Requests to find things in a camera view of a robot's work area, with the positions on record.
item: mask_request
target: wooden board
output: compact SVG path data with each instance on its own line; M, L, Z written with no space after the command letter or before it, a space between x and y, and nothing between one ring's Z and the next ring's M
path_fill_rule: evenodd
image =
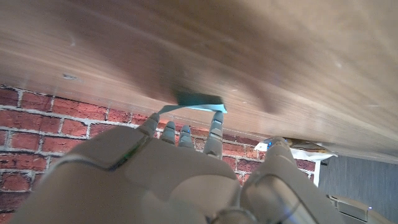
M220 95L226 132L398 162L397 4L1 1L0 82L144 114L175 90Z

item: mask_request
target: gray wall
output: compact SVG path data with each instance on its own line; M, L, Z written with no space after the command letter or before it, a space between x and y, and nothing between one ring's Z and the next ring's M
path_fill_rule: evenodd
M398 165L345 156L331 157L321 166L319 189L348 197L398 223Z

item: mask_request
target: white robotic hand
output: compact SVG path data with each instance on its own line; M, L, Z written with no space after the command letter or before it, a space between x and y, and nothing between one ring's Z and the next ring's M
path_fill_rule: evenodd
M222 156L222 113L204 153L188 126L175 146L169 122L153 138L159 115L137 129L117 127L62 157L11 223L200 223L238 206L239 182Z
M297 169L283 138L241 189L222 157L223 114L212 120L204 153L184 126L153 138L159 115L137 129L118 127L62 157L11 223L343 223Z

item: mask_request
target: robot finger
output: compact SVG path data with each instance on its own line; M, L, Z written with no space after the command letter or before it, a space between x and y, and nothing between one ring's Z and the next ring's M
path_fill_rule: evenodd
M178 140L178 146L195 149L195 147L192 144L191 130L188 125L184 125L180 131L180 139Z
M211 121L209 136L203 150L206 155L219 159L223 158L223 122L223 113L217 111Z
M163 130L160 140L170 144L175 144L175 124L173 121L169 121Z
M149 118L144 122L144 124L138 127L142 133L153 137L156 131L157 123L159 122L159 114L153 113L149 116Z

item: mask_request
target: brick wall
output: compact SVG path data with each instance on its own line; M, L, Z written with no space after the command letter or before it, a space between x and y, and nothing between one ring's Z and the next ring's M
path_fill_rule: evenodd
M105 130L123 125L136 128L147 117L112 108L72 101L10 86L0 87L0 223L6 223L34 191L52 162L77 144ZM160 121L156 136L167 121ZM180 131L182 124L176 124ZM192 127L197 151L202 151L208 130ZM243 183L264 160L254 151L255 140L224 135L223 160ZM297 161L313 178L315 164Z

